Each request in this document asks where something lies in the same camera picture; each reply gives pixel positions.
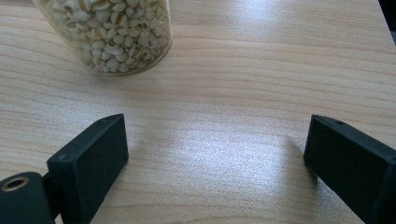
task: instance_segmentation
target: seed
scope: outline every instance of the seed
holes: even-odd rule
[[[161,37],[161,41],[162,41],[161,47],[165,46],[168,43],[168,39],[165,36]]]
[[[121,25],[126,22],[126,16],[120,12],[113,12],[110,19],[111,22],[116,25]]]
[[[109,10],[102,10],[102,11],[97,11],[96,12],[96,18],[101,21],[102,23],[105,23],[108,21],[108,18],[111,16],[111,11]]]
[[[162,19],[166,17],[166,12],[161,7],[157,7],[157,11],[155,12],[155,15],[157,16],[158,19]]]
[[[110,57],[111,57],[110,53],[107,53],[106,51],[102,52],[102,59],[103,60],[107,61],[108,59],[110,59]]]
[[[119,45],[114,45],[114,46],[112,46],[112,45],[110,45],[109,43],[107,43],[106,45],[105,45],[105,51],[107,52],[107,53],[113,53],[113,51],[114,50],[116,50],[116,49],[118,49],[120,46]]]
[[[110,3],[107,0],[91,0],[91,6],[95,10],[105,10],[110,7]]]
[[[107,67],[106,65],[105,65],[105,66],[103,66],[103,67],[102,67],[102,69],[103,69],[103,72],[104,72],[104,73],[108,73],[108,72],[110,72],[110,68],[109,68],[109,67]]]
[[[116,69],[120,66],[120,62],[116,58],[112,57],[107,61],[106,65],[110,69]]]
[[[147,12],[145,13],[145,17],[146,17],[146,19],[151,20],[152,18],[155,17],[155,12],[147,11]]]
[[[130,7],[136,7],[137,4],[139,3],[139,0],[126,0],[126,3],[127,3]]]
[[[157,44],[158,44],[157,38],[155,38],[152,33],[149,34],[148,40],[149,40],[149,43],[151,44],[151,46],[157,46]]]
[[[134,40],[130,37],[130,36],[125,36],[125,47],[129,48],[132,46],[132,44],[134,43]]]
[[[78,9],[82,11],[91,10],[90,0],[77,0]]]
[[[120,28],[117,30],[120,35],[128,35],[131,32],[130,28]]]
[[[161,27],[163,26],[163,22],[162,21],[158,21],[156,17],[152,18],[149,22],[148,22],[148,28],[150,30],[156,28],[156,27]]]
[[[106,22],[106,23],[103,24],[103,26],[105,26],[109,30],[109,29],[116,28],[117,25],[113,24],[111,22]]]
[[[132,28],[135,28],[139,24],[139,20],[129,21],[128,25]]]
[[[124,52],[123,49],[114,49],[114,50],[112,51],[112,53],[113,53],[114,55],[120,55],[120,54],[122,54],[123,52]]]
[[[152,50],[150,51],[150,54],[153,55],[153,56],[155,56],[155,57],[157,57],[158,55],[161,54],[161,49],[152,49]]]
[[[132,16],[134,15],[134,9],[132,7],[127,7],[125,9],[125,14],[127,17],[132,18]]]
[[[139,64],[138,61],[134,61],[129,67],[135,68]]]
[[[93,61],[93,63],[95,63],[99,67],[103,67],[103,66],[106,65],[106,62],[103,61],[102,59],[93,58],[92,61]]]
[[[87,37],[88,37],[89,39],[93,39],[92,30],[88,31],[86,34],[87,34]]]
[[[92,47],[94,49],[102,49],[105,47],[105,42],[103,40],[96,40],[93,42]]]
[[[92,29],[93,38],[95,39],[103,39],[107,36],[107,29],[105,27],[99,27]]]
[[[149,46],[149,39],[146,37],[141,37],[137,39],[137,44],[143,46],[143,47],[148,47]]]
[[[122,43],[124,43],[124,41],[125,41],[125,36],[123,36],[123,35],[116,35],[116,36],[113,38],[113,41],[114,41],[114,43],[116,43],[116,44],[122,44]]]
[[[54,2],[52,4],[52,8],[55,10],[63,10],[64,8],[62,7],[62,4],[58,3],[58,2]]]
[[[66,27],[69,31],[71,32],[76,32],[78,29],[76,28],[76,23],[73,21],[67,21],[66,22]]]
[[[114,36],[117,35],[116,29],[111,29],[107,32],[107,39],[112,39]]]
[[[92,27],[92,28],[96,28],[96,27],[100,27],[102,26],[102,23],[95,17],[93,17],[92,19],[90,19],[88,21],[88,24]]]
[[[133,58],[128,58],[128,59],[125,61],[125,63],[128,64],[128,65],[130,65],[130,64],[133,63],[133,62],[134,62],[134,59],[133,59]]]
[[[73,13],[71,13],[71,12],[66,12],[66,16],[67,16],[67,18],[70,19],[70,21],[78,22],[78,20],[73,16]]]
[[[122,63],[119,69],[120,72],[127,72],[129,70],[129,66],[126,63]]]
[[[102,50],[101,49],[94,49],[92,51],[92,56],[95,57],[95,58],[100,58],[101,54],[102,54]]]
[[[72,33],[71,35],[72,35],[72,39],[73,39],[73,40],[79,40],[79,33],[74,32],[74,33]]]
[[[87,51],[82,51],[80,55],[81,55],[81,59],[84,63],[87,63],[90,60],[92,60],[92,55]]]
[[[134,12],[134,17],[135,18],[141,18],[145,15],[145,10],[143,8],[138,8],[135,12]]]
[[[145,7],[146,0],[139,0],[139,6],[140,7]]]
[[[78,21],[87,21],[90,19],[91,15],[85,11],[75,11],[73,17]]]
[[[131,29],[131,32],[129,33],[129,35],[131,37],[138,37],[140,35],[140,28],[139,27],[134,27]]]
[[[140,50],[138,50],[138,49],[129,50],[129,57],[130,58],[137,58],[139,56],[140,56]]]
[[[163,28],[162,27],[155,27],[154,30],[152,30],[152,33],[154,33],[155,36],[159,36],[163,33]]]
[[[128,58],[128,54],[122,53],[119,55],[116,55],[116,59],[119,60],[119,62],[123,63],[125,60]]]
[[[140,64],[137,65],[137,68],[144,68],[144,67],[146,67],[145,63],[140,63]]]
[[[114,12],[121,12],[126,8],[126,4],[124,2],[117,3],[114,5],[111,10]]]
[[[142,31],[142,33],[140,33],[140,36],[139,37],[142,37],[142,38],[147,38],[147,37],[149,37],[149,31]]]
[[[64,9],[64,11],[68,11],[68,12],[78,10],[78,8],[73,0],[65,1],[64,4],[62,5],[62,8]]]
[[[141,19],[139,21],[140,27],[142,28],[142,31],[150,31],[151,28],[149,26],[149,21],[146,20],[145,18]]]
[[[151,55],[150,55],[149,53],[147,53],[147,54],[146,54],[146,57],[145,57],[145,60],[147,61],[147,60],[150,58],[150,56],[151,56]]]
[[[86,22],[78,22],[78,23],[76,23],[76,28],[78,28],[82,32],[86,32],[86,31],[88,31],[90,29],[89,25]]]

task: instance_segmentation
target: brass grommet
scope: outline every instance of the brass grommet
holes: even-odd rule
[[[26,176],[17,176],[7,181],[2,187],[1,190],[5,192],[11,192],[16,189],[20,189],[25,186],[29,182],[29,178]]]

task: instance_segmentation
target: jar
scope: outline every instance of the jar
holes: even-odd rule
[[[138,73],[172,43],[168,0],[34,0],[81,61],[106,75]]]

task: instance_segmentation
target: glass jar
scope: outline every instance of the glass jar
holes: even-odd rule
[[[141,72],[172,43],[168,0],[33,0],[81,61],[106,75]]]

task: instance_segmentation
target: wooden table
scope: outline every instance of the wooden table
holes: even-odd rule
[[[396,147],[376,0],[171,1],[148,71],[98,77],[29,0],[0,2],[0,179],[123,113],[130,160],[92,223],[361,223],[303,162],[312,114]]]

